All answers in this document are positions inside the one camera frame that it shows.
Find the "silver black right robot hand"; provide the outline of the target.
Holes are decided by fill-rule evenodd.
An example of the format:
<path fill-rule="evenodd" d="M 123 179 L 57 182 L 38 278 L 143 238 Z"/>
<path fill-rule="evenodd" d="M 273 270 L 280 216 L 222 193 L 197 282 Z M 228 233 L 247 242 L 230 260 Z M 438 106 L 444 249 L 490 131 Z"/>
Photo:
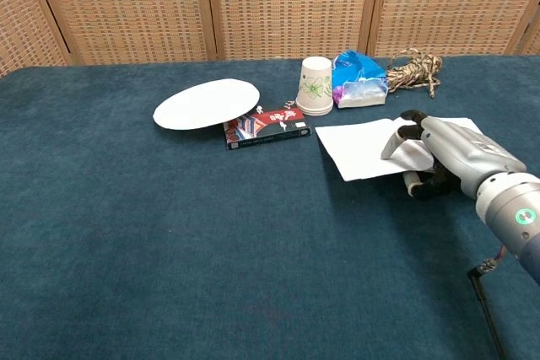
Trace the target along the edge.
<path fill-rule="evenodd" d="M 420 110 L 405 110 L 400 117 L 412 125 L 398 127 L 381 152 L 389 159 L 407 140 L 419 140 L 434 163 L 426 180 L 405 177 L 408 194 L 420 201 L 443 196 L 456 189 L 474 198 L 479 186 L 491 175 L 524 173 L 526 165 L 493 139 L 453 122 L 429 116 Z"/>

